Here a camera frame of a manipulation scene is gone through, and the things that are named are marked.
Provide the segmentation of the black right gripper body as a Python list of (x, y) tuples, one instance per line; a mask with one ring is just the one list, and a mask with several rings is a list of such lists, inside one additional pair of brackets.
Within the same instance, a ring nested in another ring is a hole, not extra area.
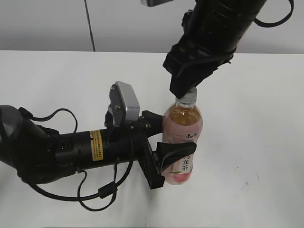
[(172, 46), (163, 67), (173, 78), (178, 78), (187, 68), (229, 62), (234, 55), (234, 33), (183, 34)]

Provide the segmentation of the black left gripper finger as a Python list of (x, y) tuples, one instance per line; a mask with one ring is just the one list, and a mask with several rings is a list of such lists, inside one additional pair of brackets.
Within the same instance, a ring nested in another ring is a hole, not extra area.
[(143, 124), (143, 132), (147, 135), (148, 138), (162, 133), (162, 115), (158, 115), (145, 110), (142, 111), (140, 120)]
[(163, 172), (169, 166), (180, 159), (191, 155), (196, 150), (196, 143), (162, 143), (158, 142), (155, 151), (155, 162), (160, 172)]

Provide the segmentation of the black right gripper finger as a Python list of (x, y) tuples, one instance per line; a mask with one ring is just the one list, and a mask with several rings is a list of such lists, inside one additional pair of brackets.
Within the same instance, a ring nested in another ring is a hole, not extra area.
[(192, 75), (171, 76), (170, 91), (176, 98), (182, 98), (196, 83), (196, 78)]
[(203, 80), (213, 74), (213, 71), (198, 71), (191, 74), (191, 87), (197, 87)]

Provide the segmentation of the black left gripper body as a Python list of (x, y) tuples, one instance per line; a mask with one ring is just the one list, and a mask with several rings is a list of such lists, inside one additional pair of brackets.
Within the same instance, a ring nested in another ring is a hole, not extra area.
[(164, 186), (164, 177), (161, 175), (155, 162), (155, 152), (152, 151), (147, 135), (143, 132), (140, 120), (114, 126), (113, 116), (109, 109), (105, 116), (104, 129), (104, 160), (111, 163), (127, 162), (126, 173), (119, 181), (112, 181), (104, 189), (116, 190), (128, 177), (134, 161), (138, 161), (151, 190)]

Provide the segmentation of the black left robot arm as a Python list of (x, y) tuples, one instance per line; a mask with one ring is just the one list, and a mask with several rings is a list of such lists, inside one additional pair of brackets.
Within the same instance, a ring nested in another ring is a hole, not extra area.
[(107, 113), (104, 129), (66, 134), (37, 125), (27, 110), (10, 105), (1, 106), (0, 121), (8, 137), (0, 144), (0, 160), (21, 168), (34, 184), (54, 182), (77, 170), (135, 160), (149, 187), (161, 188), (162, 172), (196, 150), (193, 142), (159, 142), (153, 151), (148, 139), (162, 132), (162, 116), (149, 111), (121, 126), (114, 126), (113, 116)]

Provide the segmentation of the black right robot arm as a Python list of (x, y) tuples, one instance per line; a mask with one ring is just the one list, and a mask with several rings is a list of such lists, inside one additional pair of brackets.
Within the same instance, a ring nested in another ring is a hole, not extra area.
[(196, 1), (194, 9), (184, 14), (181, 39), (163, 63), (171, 74), (170, 91), (181, 98), (230, 62), (264, 4), (263, 0)]

